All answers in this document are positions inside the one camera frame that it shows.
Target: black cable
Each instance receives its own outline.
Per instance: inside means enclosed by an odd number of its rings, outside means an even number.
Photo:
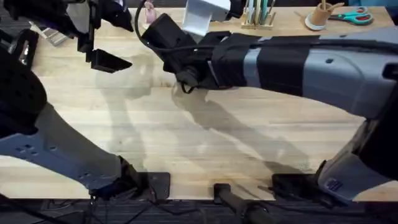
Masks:
[[[150,209],[152,207],[152,204],[150,203],[148,206],[146,206],[145,208],[143,208],[140,212],[138,212],[137,214],[135,214],[132,218],[130,218],[127,222],[123,223],[123,224],[130,224],[132,221],[134,221],[136,218],[138,218],[141,214],[143,214],[144,212],[146,212],[148,209]]]
[[[41,210],[41,212],[55,212],[55,211],[63,210],[63,209],[66,209],[66,208],[71,207],[72,205],[76,204],[77,202],[80,201],[80,199],[72,200],[70,203],[64,205],[67,201],[70,201],[70,200],[68,199],[68,200],[63,201],[63,202],[60,203],[60,204],[56,204],[56,203],[53,202],[53,200],[52,200],[51,205],[58,205],[59,207],[57,207],[57,208],[47,208],[47,209],[45,209],[45,210]]]
[[[104,202],[105,204],[105,224],[108,224],[108,203]]]
[[[36,217],[36,218],[39,218],[41,220],[45,220],[47,222],[54,223],[54,224],[69,224],[69,223],[67,223],[65,221],[58,220],[58,219],[56,219],[54,217],[50,217],[50,216],[44,215],[44,214],[42,214],[40,212],[36,212],[34,210],[31,210],[30,208],[21,205],[20,203],[14,201],[13,199],[8,198],[7,196],[5,196],[3,194],[0,194],[0,200],[2,200],[4,203],[10,205],[11,207],[13,207],[15,209],[18,209],[18,210],[20,210],[20,211],[22,211],[22,212],[24,212],[24,213],[26,213],[28,215],[31,215],[31,216]]]
[[[138,20],[141,9],[144,7],[146,0],[142,0],[138,5],[136,15],[134,17],[134,28],[137,33],[138,39],[148,48],[152,49],[158,53],[174,53],[184,50],[196,50],[196,49],[213,49],[217,45],[188,45],[184,47],[175,47],[171,49],[163,49],[152,46],[150,43],[146,42],[139,32]],[[272,42],[259,41],[257,43],[251,44],[234,44],[226,46],[227,48],[233,47],[359,47],[363,49],[373,49],[373,50],[383,50],[387,52],[392,52],[398,54],[398,45],[388,42],[380,42],[375,40],[316,40],[313,42]]]
[[[189,210],[185,210],[185,211],[181,211],[181,212],[175,212],[175,211],[171,211],[171,210],[169,210],[167,208],[161,207],[159,205],[159,203],[155,203],[155,202],[151,202],[151,201],[149,201],[149,203],[151,203],[153,206],[155,206],[155,208],[158,208],[159,210],[161,210],[163,212],[166,212],[166,213],[169,213],[169,214],[171,214],[173,216],[181,216],[181,215],[186,215],[186,214],[189,214],[189,213],[200,212],[200,210],[197,209],[197,208],[189,209]]]
[[[269,205],[275,208],[279,208],[288,212],[299,212],[299,213],[306,213],[306,214],[311,214],[311,215],[331,215],[331,216],[339,216],[339,217],[371,217],[373,214],[368,214],[368,213],[348,213],[348,212],[324,212],[324,211],[318,211],[318,210],[305,210],[305,209],[297,209],[297,208],[287,208],[283,205],[278,205],[272,202],[267,202],[267,201],[261,201],[259,204],[262,204],[264,208],[266,208],[265,205]]]

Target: dark floor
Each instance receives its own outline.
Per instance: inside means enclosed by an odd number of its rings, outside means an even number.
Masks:
[[[184,7],[186,0],[155,0],[157,7]],[[314,6],[319,0],[278,0],[278,6]],[[138,0],[127,0],[129,7],[136,7]],[[8,12],[2,7],[0,8],[1,23],[0,29],[15,35],[20,30],[28,28],[29,24],[26,20],[20,19],[13,21],[9,16]],[[56,200],[54,202],[50,200],[20,200],[26,206],[33,208],[36,211],[43,212],[47,215],[59,217],[63,214],[68,214],[74,211],[85,211],[88,208],[87,200],[80,201],[64,201]],[[278,205],[285,206],[287,208],[296,208],[303,210],[325,210],[323,207],[306,202],[276,202]],[[92,219],[93,223],[101,224],[117,224],[125,223],[135,214],[139,213],[143,208],[147,206],[147,202],[118,202],[114,205],[105,205],[102,202],[98,203],[95,209],[95,218]],[[170,201],[166,205],[162,205],[169,210],[174,211],[186,211],[195,207],[200,208],[201,212],[189,213],[175,217],[168,213],[165,213],[158,208],[151,207],[148,211],[137,217],[133,223],[187,223],[187,224],[202,224],[202,223],[214,223],[214,224],[238,224],[239,219],[233,215],[230,209],[213,205],[210,202],[195,202],[195,201]],[[321,216],[311,214],[301,214],[297,212],[286,212],[284,210],[267,207],[272,215],[277,218],[283,218],[290,220],[294,223],[311,223],[311,224],[391,224],[398,223],[398,203],[355,203],[349,207],[340,208],[337,211],[341,212],[367,212],[372,213],[371,217],[338,217],[338,216]],[[70,223],[78,223],[73,221],[71,218],[66,217]],[[0,204],[0,223],[35,223],[37,219],[34,219],[24,213],[13,211],[6,205]]]

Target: black tape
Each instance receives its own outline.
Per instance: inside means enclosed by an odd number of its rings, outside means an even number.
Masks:
[[[273,37],[267,43],[311,42],[319,36]],[[303,95],[303,70],[308,47],[263,47],[257,58],[261,88],[289,95]]]
[[[249,51],[249,44],[259,40],[260,37],[244,34],[232,34],[222,41],[214,51],[211,64],[217,77],[219,86],[246,86],[243,63]],[[234,44],[248,43],[247,47],[232,47]]]

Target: wooden table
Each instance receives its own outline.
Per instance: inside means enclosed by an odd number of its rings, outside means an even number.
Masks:
[[[183,9],[158,10],[182,20]],[[370,26],[330,21],[327,30],[312,32],[300,21],[312,10],[275,8],[274,30],[241,30],[239,20],[213,23],[211,30],[317,35],[393,26],[383,7],[371,7],[375,21]],[[170,172],[170,198],[209,199],[214,183],[227,182],[244,198],[273,199],[258,186],[270,185],[273,173],[314,173],[363,121],[323,103],[253,88],[184,95],[174,75],[162,71],[162,62],[135,34],[107,22],[95,44],[133,67],[115,74],[91,70],[85,55],[76,51],[76,40],[58,48],[41,40],[34,72],[49,102],[95,144],[138,170]],[[0,157],[0,192],[14,198],[88,198],[79,183],[10,157]],[[369,190],[357,200],[398,200],[398,183]]]

